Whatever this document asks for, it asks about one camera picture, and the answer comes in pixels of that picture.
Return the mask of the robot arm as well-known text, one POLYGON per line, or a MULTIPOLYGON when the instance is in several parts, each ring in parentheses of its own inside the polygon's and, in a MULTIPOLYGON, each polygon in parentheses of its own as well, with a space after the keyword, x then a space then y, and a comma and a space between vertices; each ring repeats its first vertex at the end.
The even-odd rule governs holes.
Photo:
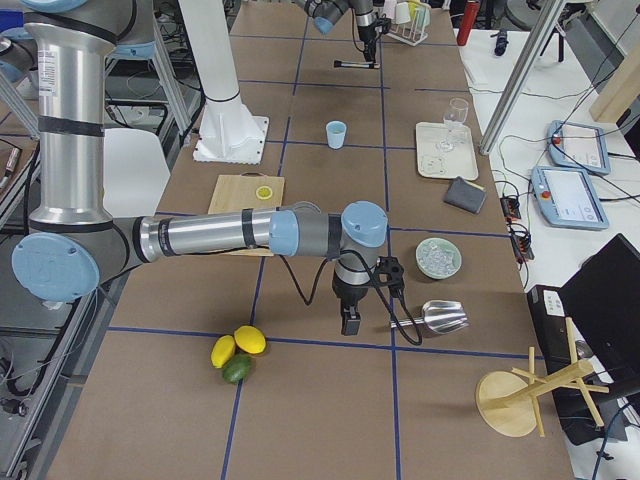
POLYGON ((351 12, 355 19, 362 54, 368 63, 376 62, 376 43, 378 35, 378 14, 369 0, 295 0, 312 20, 315 28, 323 35, 328 35, 341 18, 351 12))
POLYGON ((14 248, 17 281, 32 295, 71 302, 162 257, 265 247, 281 256, 334 262, 342 331, 358 332, 359 301, 381 269, 388 221, 358 201, 339 214, 294 206, 191 218, 157 218, 168 181, 158 157, 104 158, 105 60, 119 47, 147 48, 145 1, 27 1, 24 25, 37 44, 41 202, 14 248))

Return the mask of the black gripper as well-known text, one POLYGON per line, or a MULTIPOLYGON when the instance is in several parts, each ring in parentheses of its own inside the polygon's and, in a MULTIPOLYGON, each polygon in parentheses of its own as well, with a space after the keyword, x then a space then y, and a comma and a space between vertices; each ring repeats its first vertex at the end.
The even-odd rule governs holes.
POLYGON ((374 24, 357 25, 359 39, 363 44, 363 55, 367 63, 376 62, 376 37, 377 31, 374 24))
POLYGON ((333 278, 332 289, 340 301, 342 335, 355 336, 359 333, 361 316, 358 311, 358 304, 367 295, 370 287, 371 285, 368 282, 353 285, 339 277, 333 278))

